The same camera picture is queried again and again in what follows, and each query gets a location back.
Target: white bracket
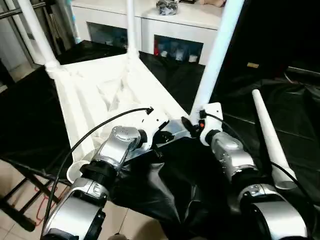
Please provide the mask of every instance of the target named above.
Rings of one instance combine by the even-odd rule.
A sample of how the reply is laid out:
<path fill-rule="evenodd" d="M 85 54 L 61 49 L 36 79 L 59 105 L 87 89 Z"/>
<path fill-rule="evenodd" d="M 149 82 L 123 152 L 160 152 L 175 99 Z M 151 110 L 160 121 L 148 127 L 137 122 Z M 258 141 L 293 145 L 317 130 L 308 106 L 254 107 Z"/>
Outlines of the white bracket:
<path fill-rule="evenodd" d="M 203 110 L 207 114 L 211 114 L 223 120 L 220 102 L 206 104 Z M 204 129 L 200 134 L 200 141 L 205 146 L 209 146 L 209 144 L 206 142 L 206 136 L 211 130 L 219 130 L 220 132 L 222 132 L 222 122 L 213 117 L 207 116 L 204 119 Z"/>

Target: white wall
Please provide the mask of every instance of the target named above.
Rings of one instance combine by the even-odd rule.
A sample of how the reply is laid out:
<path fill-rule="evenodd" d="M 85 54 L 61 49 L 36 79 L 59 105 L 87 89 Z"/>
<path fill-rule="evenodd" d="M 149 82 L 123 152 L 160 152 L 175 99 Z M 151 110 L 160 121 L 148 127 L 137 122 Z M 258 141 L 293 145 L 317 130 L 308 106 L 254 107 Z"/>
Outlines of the white wall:
<path fill-rule="evenodd" d="M 28 61 L 6 18 L 0 20 L 0 59 L 8 71 Z"/>

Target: black cloth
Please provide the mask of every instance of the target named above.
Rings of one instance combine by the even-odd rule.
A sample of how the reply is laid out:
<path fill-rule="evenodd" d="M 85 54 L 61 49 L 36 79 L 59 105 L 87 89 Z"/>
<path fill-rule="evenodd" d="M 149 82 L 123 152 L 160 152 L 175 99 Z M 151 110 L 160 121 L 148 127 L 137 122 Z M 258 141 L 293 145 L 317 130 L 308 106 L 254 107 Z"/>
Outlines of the black cloth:
<path fill-rule="evenodd" d="M 124 52 L 83 41 L 62 54 L 59 61 L 68 64 Z M 147 53 L 141 53 L 140 59 L 189 113 L 204 66 L 182 64 Z M 270 165 L 256 124 L 251 96 L 255 88 L 261 91 L 290 166 L 320 204 L 320 90 L 251 75 L 219 79 L 212 101 L 222 103 L 224 119 L 243 137 L 256 164 L 264 171 Z M 0 109 L 0 159 L 54 178 L 62 155 L 70 147 L 54 81 L 45 69 L 41 67 L 0 94 Z M 230 188 L 208 147 L 197 139 L 183 138 L 159 151 L 163 157 L 149 152 L 123 167 L 110 190 L 110 199 L 115 204 L 175 226 L 179 233 L 187 230 L 222 239 L 244 234 L 248 226 L 228 208 Z M 70 159 L 61 176 L 64 182 L 71 162 Z M 298 190 L 287 195 L 294 196 L 294 204 L 307 219 L 312 218 Z"/>

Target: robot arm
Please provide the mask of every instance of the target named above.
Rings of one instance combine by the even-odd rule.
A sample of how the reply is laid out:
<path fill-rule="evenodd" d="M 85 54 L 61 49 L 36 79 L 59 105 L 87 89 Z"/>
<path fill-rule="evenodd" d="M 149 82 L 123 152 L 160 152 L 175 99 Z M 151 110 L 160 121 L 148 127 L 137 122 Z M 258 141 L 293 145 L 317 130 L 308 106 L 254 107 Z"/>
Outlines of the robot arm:
<path fill-rule="evenodd" d="M 154 134 L 165 127 L 168 117 L 153 110 L 142 121 L 141 129 L 115 126 L 90 164 L 81 167 L 82 176 L 51 213 L 42 240 L 96 240 L 106 214 L 102 211 L 108 189 L 129 152 L 149 150 Z"/>
<path fill-rule="evenodd" d="M 217 106 L 212 106 L 216 103 L 208 105 L 205 107 L 205 111 L 209 111 L 208 114 L 216 116 L 220 113 L 217 112 Z M 243 144 L 221 131 L 221 123 L 212 122 L 212 119 L 207 118 L 209 117 L 205 119 L 200 139 L 211 147 L 222 165 L 223 172 L 234 187 L 241 214 L 248 221 L 248 230 L 255 231 L 257 239 L 307 238 L 307 227 L 299 212 L 273 185 L 264 182 Z"/>

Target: white pvc pipe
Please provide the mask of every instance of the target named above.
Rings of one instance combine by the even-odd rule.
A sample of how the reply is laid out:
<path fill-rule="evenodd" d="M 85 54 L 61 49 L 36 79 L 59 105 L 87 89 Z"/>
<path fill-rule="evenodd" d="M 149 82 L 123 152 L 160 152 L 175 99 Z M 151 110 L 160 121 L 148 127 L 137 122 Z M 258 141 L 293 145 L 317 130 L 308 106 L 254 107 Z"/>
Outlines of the white pvc pipe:
<path fill-rule="evenodd" d="M 22 13 L 31 29 L 32 35 L 39 46 L 41 54 L 44 57 L 45 66 L 47 68 L 54 68 L 59 65 L 56 57 L 49 45 L 49 42 L 45 36 L 44 31 L 41 28 L 37 15 L 32 8 L 30 0 L 18 0 Z"/>
<path fill-rule="evenodd" d="M 193 102 L 190 114 L 190 120 L 193 125 L 199 124 L 199 111 L 203 109 L 205 104 L 209 103 L 244 1 L 245 0 L 226 1 L 218 34 Z"/>
<path fill-rule="evenodd" d="M 260 91 L 258 89 L 253 90 L 252 96 L 271 162 L 283 167 L 289 174 L 297 179 L 295 172 L 288 165 L 285 153 L 281 147 L 276 130 L 272 124 Z M 289 190 L 296 187 L 296 184 L 284 172 L 275 166 L 272 166 L 272 178 L 275 186 L 279 189 Z"/>
<path fill-rule="evenodd" d="M 128 55 L 129 57 L 136 57 L 139 52 L 136 45 L 135 36 L 135 3 L 134 0 L 126 1 L 126 14 L 127 14 L 127 36 L 128 36 Z"/>

